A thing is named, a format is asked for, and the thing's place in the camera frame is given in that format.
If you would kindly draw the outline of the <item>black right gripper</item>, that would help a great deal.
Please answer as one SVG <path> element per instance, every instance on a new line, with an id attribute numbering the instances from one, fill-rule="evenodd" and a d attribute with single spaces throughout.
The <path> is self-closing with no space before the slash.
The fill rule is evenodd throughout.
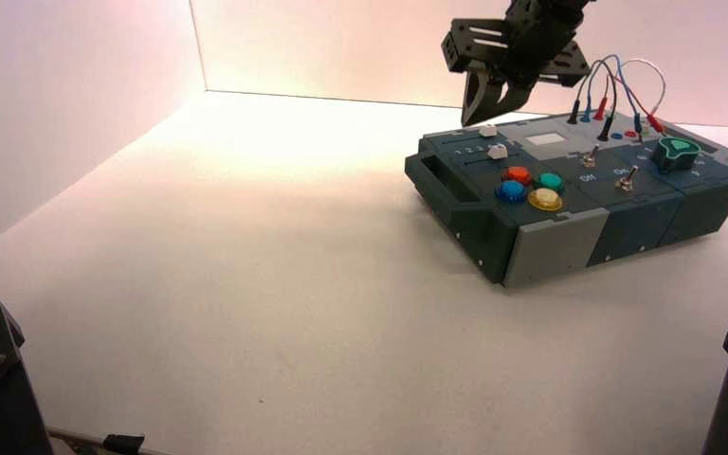
<path id="1" fill-rule="evenodd" d="M 572 87 L 588 76 L 574 40 L 587 5 L 512 1 L 501 19 L 452 20 L 441 49 L 450 72 L 466 72 L 462 126 L 517 111 L 536 82 Z"/>

